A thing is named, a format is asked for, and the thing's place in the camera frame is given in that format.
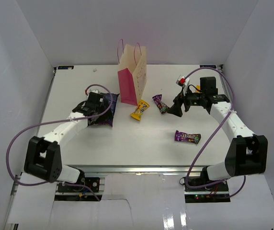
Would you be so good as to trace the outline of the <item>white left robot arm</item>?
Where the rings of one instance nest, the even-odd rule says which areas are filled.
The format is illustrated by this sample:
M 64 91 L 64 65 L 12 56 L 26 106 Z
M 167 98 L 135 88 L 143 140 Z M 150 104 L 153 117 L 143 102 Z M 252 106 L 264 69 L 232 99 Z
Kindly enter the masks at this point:
M 63 164 L 61 149 L 88 126 L 89 116 L 104 112 L 107 105 L 98 90 L 90 91 L 87 99 L 72 110 L 68 121 L 42 137 L 32 137 L 28 143 L 24 171 L 46 182 L 66 182 L 74 191 L 82 190 L 85 179 L 81 177 L 81 170 Z

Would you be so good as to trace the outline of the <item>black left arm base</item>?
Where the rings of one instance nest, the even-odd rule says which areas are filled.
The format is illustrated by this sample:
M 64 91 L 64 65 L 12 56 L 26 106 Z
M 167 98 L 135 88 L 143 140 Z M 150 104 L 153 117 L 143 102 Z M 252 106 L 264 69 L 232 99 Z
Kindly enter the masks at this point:
M 75 186 L 66 183 L 58 183 L 56 190 L 56 200 L 60 201 L 100 201 L 98 195 L 100 187 L 99 177 L 86 177 L 84 174 L 79 176 Z

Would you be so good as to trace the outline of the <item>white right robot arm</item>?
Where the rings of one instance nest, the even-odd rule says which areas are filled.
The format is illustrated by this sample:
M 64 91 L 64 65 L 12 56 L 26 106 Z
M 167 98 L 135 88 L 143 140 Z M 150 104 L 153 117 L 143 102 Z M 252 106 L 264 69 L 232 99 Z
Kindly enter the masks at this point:
M 180 76 L 176 83 L 182 87 L 174 98 L 169 114 L 181 117 L 182 108 L 188 111 L 192 106 L 201 106 L 222 125 L 230 147 L 223 162 L 208 166 L 200 186 L 211 191 L 217 181 L 235 176 L 261 174 L 266 170 L 268 140 L 264 135 L 256 135 L 232 110 L 230 100 L 219 94 L 215 77 L 201 77 L 199 92 L 189 89 L 189 78 Z

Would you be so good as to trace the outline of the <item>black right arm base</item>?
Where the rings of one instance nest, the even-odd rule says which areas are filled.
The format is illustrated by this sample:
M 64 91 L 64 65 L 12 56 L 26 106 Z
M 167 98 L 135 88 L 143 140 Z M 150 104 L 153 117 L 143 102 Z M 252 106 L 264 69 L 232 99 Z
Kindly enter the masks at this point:
M 184 187 L 184 197 L 186 204 L 230 202 L 230 194 L 227 182 L 219 183 L 210 187 L 191 189 L 185 185 L 184 179 L 185 177 L 182 177 L 179 180 L 179 184 Z

